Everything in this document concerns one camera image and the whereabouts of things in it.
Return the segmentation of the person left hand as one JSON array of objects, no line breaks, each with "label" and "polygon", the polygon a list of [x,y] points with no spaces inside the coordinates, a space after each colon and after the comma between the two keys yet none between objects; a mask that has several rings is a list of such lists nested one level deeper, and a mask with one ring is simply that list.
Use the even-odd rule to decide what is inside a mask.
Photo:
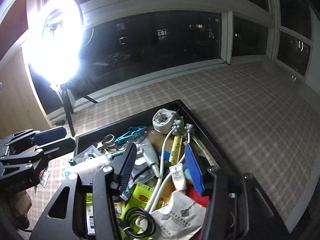
[{"label": "person left hand", "polygon": [[32,206],[32,202],[27,191],[24,190],[5,196],[5,204],[8,219],[12,225],[16,229],[28,229],[30,225],[28,212]]}]

